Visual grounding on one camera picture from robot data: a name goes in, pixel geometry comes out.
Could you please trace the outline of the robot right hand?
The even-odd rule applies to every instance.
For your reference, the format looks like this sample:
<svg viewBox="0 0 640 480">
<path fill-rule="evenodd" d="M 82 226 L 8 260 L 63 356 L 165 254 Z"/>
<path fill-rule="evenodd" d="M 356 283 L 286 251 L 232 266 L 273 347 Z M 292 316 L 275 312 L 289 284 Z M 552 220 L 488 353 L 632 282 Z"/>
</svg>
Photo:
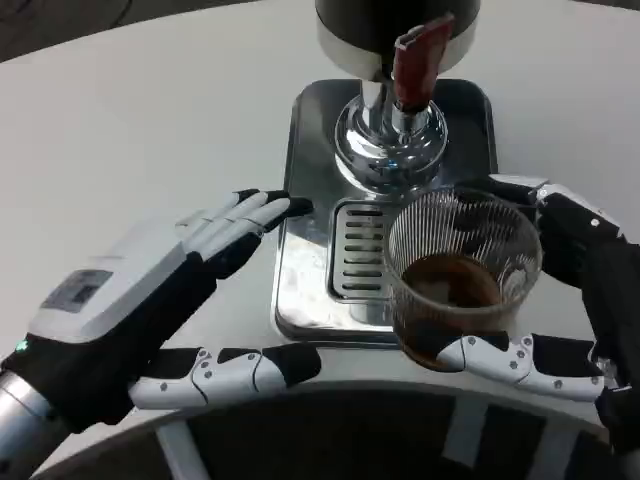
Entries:
<svg viewBox="0 0 640 480">
<path fill-rule="evenodd" d="M 492 174 L 447 188 L 467 219 L 468 232 L 486 220 L 499 232 L 493 206 L 527 219 L 537 231 L 544 273 L 580 290 L 594 341 L 528 334 L 518 342 L 505 332 L 436 334 L 436 358 L 536 394 L 595 405 L 620 456 L 639 452 L 639 246 L 618 222 L 567 187 L 534 177 Z"/>
</svg>

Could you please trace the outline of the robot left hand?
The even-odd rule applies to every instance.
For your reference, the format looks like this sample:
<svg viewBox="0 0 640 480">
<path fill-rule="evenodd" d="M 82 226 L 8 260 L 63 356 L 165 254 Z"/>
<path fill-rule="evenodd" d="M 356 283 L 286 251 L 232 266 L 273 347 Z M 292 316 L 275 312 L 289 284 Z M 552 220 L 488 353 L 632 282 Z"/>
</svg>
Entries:
<svg viewBox="0 0 640 480">
<path fill-rule="evenodd" d="M 133 408 L 206 405 L 194 369 L 155 387 L 140 380 L 266 233 L 312 211 L 309 199 L 284 190 L 249 189 L 218 208 L 138 225 L 48 294 L 3 369 L 38 392 L 74 434 L 117 424 Z"/>
</svg>

